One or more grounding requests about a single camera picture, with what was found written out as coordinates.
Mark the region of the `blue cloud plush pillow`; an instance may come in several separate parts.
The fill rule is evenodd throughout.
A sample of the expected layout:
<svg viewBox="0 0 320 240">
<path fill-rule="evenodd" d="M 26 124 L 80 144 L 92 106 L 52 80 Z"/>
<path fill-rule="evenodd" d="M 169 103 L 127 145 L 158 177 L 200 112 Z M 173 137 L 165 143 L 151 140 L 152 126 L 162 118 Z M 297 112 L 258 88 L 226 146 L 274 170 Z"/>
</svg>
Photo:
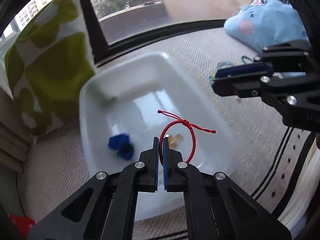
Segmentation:
<svg viewBox="0 0 320 240">
<path fill-rule="evenodd" d="M 279 0 L 244 6 L 223 27 L 226 34 L 258 52 L 264 47 L 309 40 L 298 12 Z"/>
</svg>

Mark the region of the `gold chain jewelry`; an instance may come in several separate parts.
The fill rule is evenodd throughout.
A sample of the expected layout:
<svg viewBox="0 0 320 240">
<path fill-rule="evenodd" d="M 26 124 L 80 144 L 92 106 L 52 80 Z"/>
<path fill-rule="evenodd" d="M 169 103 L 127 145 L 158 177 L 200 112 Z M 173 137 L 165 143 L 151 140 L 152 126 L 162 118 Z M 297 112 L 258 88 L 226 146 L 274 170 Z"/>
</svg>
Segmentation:
<svg viewBox="0 0 320 240">
<path fill-rule="evenodd" d="M 183 135 L 181 134 L 166 134 L 165 138 L 168 139 L 169 148 L 176 149 L 179 143 L 183 140 Z"/>
</svg>

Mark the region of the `beige curtain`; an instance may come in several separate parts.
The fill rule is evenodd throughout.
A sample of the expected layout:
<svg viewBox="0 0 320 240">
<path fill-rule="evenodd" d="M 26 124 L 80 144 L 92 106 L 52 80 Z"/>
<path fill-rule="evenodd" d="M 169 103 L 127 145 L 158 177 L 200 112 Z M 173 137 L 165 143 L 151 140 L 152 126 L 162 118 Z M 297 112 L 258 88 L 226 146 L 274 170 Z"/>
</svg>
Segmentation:
<svg viewBox="0 0 320 240">
<path fill-rule="evenodd" d="M 1 89 L 1 164 L 18 173 L 23 165 L 33 140 L 22 119 L 17 115 L 12 98 Z"/>
</svg>

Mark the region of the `black window frame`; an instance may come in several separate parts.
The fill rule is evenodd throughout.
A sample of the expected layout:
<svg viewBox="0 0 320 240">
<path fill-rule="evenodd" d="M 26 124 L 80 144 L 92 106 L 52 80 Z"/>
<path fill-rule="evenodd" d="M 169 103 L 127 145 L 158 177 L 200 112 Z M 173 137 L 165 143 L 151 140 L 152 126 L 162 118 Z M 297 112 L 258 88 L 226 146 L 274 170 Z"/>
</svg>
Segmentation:
<svg viewBox="0 0 320 240">
<path fill-rule="evenodd" d="M 80 0 L 97 67 L 136 49 L 195 31 L 223 27 L 224 19 L 175 23 L 163 3 L 138 5 L 98 19 L 90 0 Z"/>
</svg>

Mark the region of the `white bedding edge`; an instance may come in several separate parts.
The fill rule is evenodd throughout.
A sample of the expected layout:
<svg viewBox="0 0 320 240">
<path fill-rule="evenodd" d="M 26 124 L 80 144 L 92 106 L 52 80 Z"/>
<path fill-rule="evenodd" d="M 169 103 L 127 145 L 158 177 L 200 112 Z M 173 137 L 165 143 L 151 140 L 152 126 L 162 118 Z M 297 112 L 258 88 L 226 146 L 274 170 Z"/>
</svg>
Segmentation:
<svg viewBox="0 0 320 240">
<path fill-rule="evenodd" d="M 292 230 L 303 217 L 319 184 L 319 149 L 310 150 L 297 185 L 278 220 Z"/>
</svg>

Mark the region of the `green white patterned pillow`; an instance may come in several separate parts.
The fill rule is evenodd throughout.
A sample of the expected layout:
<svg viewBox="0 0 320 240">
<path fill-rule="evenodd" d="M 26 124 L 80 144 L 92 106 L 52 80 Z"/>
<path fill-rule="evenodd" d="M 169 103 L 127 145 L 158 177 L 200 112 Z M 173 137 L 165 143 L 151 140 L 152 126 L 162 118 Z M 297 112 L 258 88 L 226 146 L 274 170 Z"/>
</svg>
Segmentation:
<svg viewBox="0 0 320 240">
<path fill-rule="evenodd" d="M 7 50 L 14 107 L 30 133 L 47 134 L 79 113 L 79 94 L 94 57 L 80 0 L 53 0 Z"/>
</svg>

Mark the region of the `white plastic tray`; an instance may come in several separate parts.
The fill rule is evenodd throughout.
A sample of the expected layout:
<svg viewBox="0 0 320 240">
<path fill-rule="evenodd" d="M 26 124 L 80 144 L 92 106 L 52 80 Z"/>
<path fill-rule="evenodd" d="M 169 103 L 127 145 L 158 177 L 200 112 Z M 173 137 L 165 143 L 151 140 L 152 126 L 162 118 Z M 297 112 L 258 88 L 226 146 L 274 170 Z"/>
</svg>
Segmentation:
<svg viewBox="0 0 320 240">
<path fill-rule="evenodd" d="M 231 174 L 235 146 L 227 122 L 196 82 L 166 53 L 149 53 L 95 75 L 80 92 L 80 131 L 90 175 L 123 170 L 129 162 L 108 147 L 110 137 L 127 134 L 132 162 L 152 148 L 171 121 L 168 111 L 200 126 L 191 163 L 201 172 Z"/>
</svg>

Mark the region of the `red object at edge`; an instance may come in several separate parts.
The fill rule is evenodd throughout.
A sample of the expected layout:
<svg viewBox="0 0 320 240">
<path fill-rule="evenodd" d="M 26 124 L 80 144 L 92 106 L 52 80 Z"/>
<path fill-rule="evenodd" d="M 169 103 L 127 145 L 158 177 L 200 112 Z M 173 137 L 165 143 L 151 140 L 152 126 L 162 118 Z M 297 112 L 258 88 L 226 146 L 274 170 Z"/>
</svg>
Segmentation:
<svg viewBox="0 0 320 240">
<path fill-rule="evenodd" d="M 35 221 L 30 217 L 16 216 L 12 214 L 8 214 L 8 217 L 22 237 L 27 239 L 31 228 L 35 225 Z"/>
</svg>

